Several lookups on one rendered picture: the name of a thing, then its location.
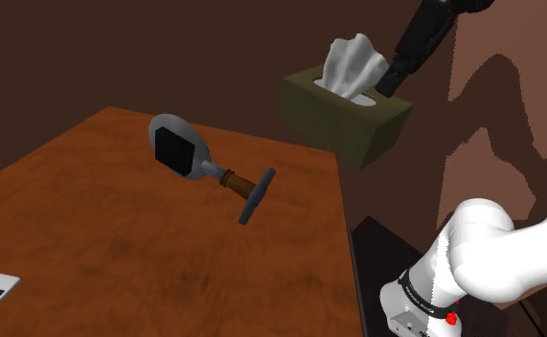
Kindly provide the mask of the brown wooden table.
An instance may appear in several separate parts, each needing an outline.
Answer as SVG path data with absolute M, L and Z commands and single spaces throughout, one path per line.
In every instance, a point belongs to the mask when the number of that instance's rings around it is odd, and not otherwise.
M 114 107 L 0 171 L 0 337 L 362 337 L 332 154 L 202 127 L 243 201 L 158 163 Z

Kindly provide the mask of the olive green tissue box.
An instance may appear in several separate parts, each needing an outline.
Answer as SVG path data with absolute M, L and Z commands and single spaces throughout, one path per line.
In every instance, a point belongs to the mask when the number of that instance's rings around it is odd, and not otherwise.
M 389 63 L 365 34 L 336 38 L 325 63 L 285 77 L 280 116 L 308 140 L 364 169 L 393 147 L 412 103 L 375 85 Z

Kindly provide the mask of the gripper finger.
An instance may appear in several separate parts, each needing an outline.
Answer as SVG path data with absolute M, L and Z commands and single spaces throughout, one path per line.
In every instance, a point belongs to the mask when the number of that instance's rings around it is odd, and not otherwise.
M 395 57 L 387 71 L 376 84 L 377 92 L 386 98 L 391 98 L 410 74 L 410 60 L 403 57 Z

